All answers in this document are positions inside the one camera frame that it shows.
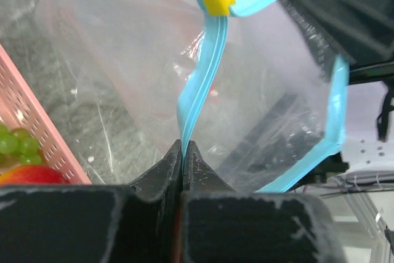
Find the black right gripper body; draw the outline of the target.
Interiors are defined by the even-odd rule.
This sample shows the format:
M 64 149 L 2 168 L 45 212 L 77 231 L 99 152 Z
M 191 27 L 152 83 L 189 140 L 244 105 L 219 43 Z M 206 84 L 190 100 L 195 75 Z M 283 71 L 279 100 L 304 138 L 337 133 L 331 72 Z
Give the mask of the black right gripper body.
M 350 64 L 350 84 L 393 84 L 393 0 L 287 0 Z

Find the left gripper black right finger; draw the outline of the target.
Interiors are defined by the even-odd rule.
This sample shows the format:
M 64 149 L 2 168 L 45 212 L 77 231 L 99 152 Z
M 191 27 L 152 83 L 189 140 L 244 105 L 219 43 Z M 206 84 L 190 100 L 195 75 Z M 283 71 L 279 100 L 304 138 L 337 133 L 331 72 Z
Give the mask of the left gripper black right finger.
M 312 195 L 241 193 L 205 163 L 184 159 L 183 262 L 345 262 L 328 207 Z

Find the clear blue-zipper zip bag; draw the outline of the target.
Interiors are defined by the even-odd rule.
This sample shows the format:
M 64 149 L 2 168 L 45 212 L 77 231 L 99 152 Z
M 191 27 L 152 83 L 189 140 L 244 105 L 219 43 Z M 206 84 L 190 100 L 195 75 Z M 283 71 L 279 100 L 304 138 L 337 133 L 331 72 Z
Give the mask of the clear blue-zipper zip bag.
M 284 192 L 345 140 L 348 63 L 290 0 L 39 0 L 77 80 L 115 88 L 165 151 L 196 142 L 231 187 Z

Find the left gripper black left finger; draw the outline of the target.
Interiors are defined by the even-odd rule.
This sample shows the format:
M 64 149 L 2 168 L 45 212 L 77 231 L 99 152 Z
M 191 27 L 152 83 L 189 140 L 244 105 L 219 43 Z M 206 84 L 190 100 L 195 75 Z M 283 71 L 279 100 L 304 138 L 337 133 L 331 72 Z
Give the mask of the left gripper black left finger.
M 1 187 L 2 262 L 178 262 L 181 144 L 128 185 Z

